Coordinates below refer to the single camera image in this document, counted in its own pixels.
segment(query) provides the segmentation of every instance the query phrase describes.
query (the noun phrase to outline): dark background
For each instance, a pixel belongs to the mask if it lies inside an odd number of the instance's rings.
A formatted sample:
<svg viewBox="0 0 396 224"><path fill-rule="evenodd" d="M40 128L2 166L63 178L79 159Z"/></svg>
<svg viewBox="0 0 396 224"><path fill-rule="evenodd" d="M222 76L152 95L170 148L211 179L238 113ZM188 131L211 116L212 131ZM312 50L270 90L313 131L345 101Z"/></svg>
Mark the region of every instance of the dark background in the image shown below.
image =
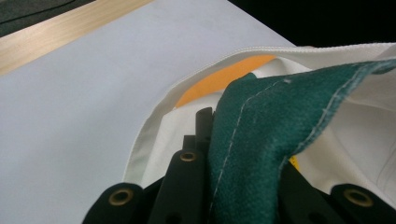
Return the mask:
<svg viewBox="0 0 396 224"><path fill-rule="evenodd" d="M0 37L91 1L0 0ZM396 42L396 8L387 0L229 1L296 46Z"/></svg>
<svg viewBox="0 0 396 224"><path fill-rule="evenodd" d="M396 7L384 0L230 0L296 46L396 42Z"/></svg>

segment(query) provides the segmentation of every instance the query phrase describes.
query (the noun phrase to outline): orange fabric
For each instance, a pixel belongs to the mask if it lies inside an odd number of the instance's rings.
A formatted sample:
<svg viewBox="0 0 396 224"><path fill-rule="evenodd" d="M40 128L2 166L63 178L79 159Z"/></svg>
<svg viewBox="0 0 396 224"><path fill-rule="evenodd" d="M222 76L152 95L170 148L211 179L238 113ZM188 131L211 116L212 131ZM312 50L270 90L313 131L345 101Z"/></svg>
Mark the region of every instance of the orange fabric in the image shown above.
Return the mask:
<svg viewBox="0 0 396 224"><path fill-rule="evenodd" d="M275 56L273 55L252 56L223 68L189 88L177 102L176 107L183 106L212 92L223 90L232 81L259 68L274 58Z"/></svg>

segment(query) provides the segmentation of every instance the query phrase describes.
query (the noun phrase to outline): wooden edge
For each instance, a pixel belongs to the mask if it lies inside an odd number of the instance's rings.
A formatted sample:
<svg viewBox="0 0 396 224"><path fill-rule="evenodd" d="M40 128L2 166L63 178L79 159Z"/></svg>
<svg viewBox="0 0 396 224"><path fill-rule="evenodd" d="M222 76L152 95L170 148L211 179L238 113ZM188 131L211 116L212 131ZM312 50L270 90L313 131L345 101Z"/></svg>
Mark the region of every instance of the wooden edge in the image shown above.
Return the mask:
<svg viewBox="0 0 396 224"><path fill-rule="evenodd" d="M0 38L0 76L29 63L152 0L96 0Z"/></svg>

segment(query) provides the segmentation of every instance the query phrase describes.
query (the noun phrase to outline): green fabric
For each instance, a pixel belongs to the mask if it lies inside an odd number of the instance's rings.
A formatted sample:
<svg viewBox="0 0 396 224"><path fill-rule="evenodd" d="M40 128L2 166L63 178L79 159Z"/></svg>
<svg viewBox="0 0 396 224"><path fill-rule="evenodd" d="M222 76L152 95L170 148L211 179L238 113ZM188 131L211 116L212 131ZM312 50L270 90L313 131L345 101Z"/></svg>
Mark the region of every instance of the green fabric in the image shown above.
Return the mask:
<svg viewBox="0 0 396 224"><path fill-rule="evenodd" d="M209 150L209 223L274 223L281 168L326 127L370 74L396 60L344 64L230 84L216 110Z"/></svg>

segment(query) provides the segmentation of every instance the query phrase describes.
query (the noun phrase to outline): white stitching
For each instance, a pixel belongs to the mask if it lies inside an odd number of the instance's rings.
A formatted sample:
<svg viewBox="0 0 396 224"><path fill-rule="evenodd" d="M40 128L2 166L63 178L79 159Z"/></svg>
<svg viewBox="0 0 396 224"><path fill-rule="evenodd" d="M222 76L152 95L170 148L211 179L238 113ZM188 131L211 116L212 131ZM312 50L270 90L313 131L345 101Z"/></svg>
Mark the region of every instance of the white stitching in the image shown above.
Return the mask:
<svg viewBox="0 0 396 224"><path fill-rule="evenodd" d="M321 126L321 124L323 123L323 121L326 119L327 114L328 114L330 108L332 107L332 104L334 103L334 100L337 99L338 97L340 97L340 96L338 95L338 93L339 93L342 89L346 88L352 81L354 81L354 80L358 77L358 75L359 75L359 73L361 72L361 70L364 69L364 68L366 68L366 66L368 66L368 65L365 65L365 66L360 67L360 68L355 72L355 74L353 75L352 78L350 78L349 80L347 80L347 81L344 83L344 85L342 85L340 88L338 88L338 89L334 92L334 94L332 95L332 98L330 99L330 101L329 101L329 103L327 104L326 108L323 109L323 113L322 113L322 115L321 115L321 117L320 117L320 119L319 119L317 125L311 130L311 133L305 138L305 140L304 140L303 142L300 142L300 143L297 145L297 148L295 148L295 149L291 152L291 155L294 155L294 154L296 154L298 151L300 151L300 149L301 149L302 147L304 147L304 146L306 145L306 143L309 142L309 141L311 140L312 137L315 136L315 134L318 132L318 128Z"/></svg>
<svg viewBox="0 0 396 224"><path fill-rule="evenodd" d="M233 129L233 135L232 135L232 137L231 137L230 145L228 146L228 149L227 149L227 155L226 155L225 158L224 158L224 162L223 162L222 167L221 167L221 170L220 170L218 182L216 183L216 186L215 186L215 191L214 191L214 193L213 193L212 202L211 202L210 205L209 205L209 217L210 217L210 213L211 213L211 211L212 211L213 202L215 201L215 197L216 197L216 194L217 194L217 192L218 192L218 188L219 188L219 183L220 183L221 177L222 177L222 175L223 175L225 166L226 166L226 164L227 164L227 160L228 160L228 158L229 158L229 156L230 156L230 154L231 154L231 149L232 149L232 147L233 147L233 138L234 138L234 136L235 136L236 129L239 127L239 122L241 121L242 112L243 112L243 110L244 110L244 108L245 108L245 105L246 105L250 100L252 100L253 98L255 98L255 97L257 97L258 95L262 94L263 92L265 92L265 91L271 89L272 87L274 87L277 83L279 83L279 82L281 82L281 81L283 82L283 80L279 80L279 81L275 82L274 84L272 84L271 86L265 88L264 90L259 91L259 92L256 93L255 95L250 96L250 97L244 102L244 104L242 105L241 110L239 111L238 121L236 122L235 128Z"/></svg>

